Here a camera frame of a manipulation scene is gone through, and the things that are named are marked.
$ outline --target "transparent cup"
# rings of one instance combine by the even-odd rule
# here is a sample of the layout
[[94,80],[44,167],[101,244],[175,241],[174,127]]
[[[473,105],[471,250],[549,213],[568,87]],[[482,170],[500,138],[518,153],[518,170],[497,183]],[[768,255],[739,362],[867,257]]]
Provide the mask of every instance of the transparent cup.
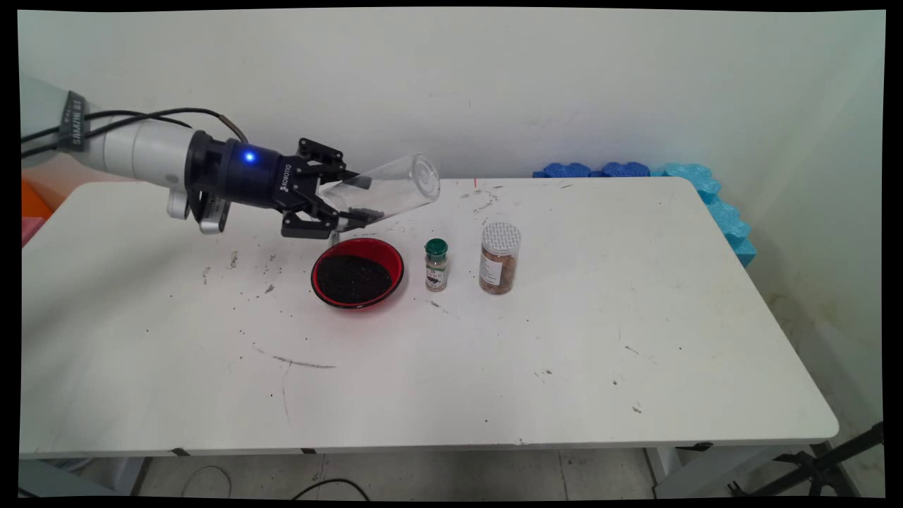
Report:
[[407,155],[333,185],[320,197],[339,212],[379,222],[439,199],[439,170],[423,154]]

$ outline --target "jar with brown contents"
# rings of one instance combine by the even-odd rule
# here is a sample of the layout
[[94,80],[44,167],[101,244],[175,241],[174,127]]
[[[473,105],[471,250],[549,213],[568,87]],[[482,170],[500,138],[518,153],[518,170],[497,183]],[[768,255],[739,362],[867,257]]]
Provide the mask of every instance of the jar with brown contents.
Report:
[[487,293],[504,295],[514,286],[520,231],[507,222],[493,222],[483,229],[479,258],[479,286]]

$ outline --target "floor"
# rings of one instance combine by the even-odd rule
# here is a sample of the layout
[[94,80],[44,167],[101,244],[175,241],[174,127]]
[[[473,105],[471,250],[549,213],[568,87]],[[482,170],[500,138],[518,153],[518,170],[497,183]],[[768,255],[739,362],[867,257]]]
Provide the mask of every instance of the floor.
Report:
[[[98,459],[83,477],[97,477]],[[769,463],[739,480],[749,490],[793,467]],[[642,449],[407,452],[337,455],[186,456],[151,461],[140,495],[291,499],[327,478],[348,478],[374,501],[546,501],[652,498]],[[783,495],[806,495],[801,484]],[[830,488],[824,495],[833,495]],[[728,497],[725,488],[706,497]],[[326,484],[307,500],[360,500],[347,484]]]

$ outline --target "white table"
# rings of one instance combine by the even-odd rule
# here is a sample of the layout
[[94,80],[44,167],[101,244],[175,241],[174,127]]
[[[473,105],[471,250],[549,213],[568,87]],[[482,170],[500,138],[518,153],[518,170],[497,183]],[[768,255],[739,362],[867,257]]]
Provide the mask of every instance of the white table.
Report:
[[[83,185],[23,249],[20,458],[647,447],[670,496],[837,432],[684,180],[445,180],[438,202],[343,235],[405,260],[358,311],[310,290],[326,241],[241,205],[203,236],[166,199]],[[524,240],[494,296],[479,237],[506,216]],[[433,237],[451,261],[436,294]],[[673,471],[668,450],[699,442],[716,446]]]

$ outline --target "foam block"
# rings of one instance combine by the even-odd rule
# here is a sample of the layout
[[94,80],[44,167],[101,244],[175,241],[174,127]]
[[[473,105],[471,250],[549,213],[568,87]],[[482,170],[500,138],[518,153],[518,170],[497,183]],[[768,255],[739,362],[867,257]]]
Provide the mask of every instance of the foam block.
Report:
[[745,268],[749,265],[749,262],[756,257],[756,248],[752,246],[752,242],[750,242],[749,239],[745,239],[739,247],[734,247],[734,254],[737,255],[740,264]]
[[608,163],[599,170],[599,173],[608,177],[649,176],[649,168],[640,163]]
[[721,184],[712,178],[712,170],[703,165],[668,164],[659,170],[664,172],[665,176],[677,176],[689,180],[706,204],[714,202],[718,197],[718,191],[721,190]]
[[714,201],[705,206],[709,209],[709,213],[715,219],[718,227],[721,228],[724,238],[727,239],[731,247],[736,249],[746,240],[752,228],[749,224],[740,220],[739,210],[723,202],[718,196],[715,196]]
[[590,176],[592,170],[582,164],[570,163],[568,165],[549,164],[543,169],[546,178],[585,178]]

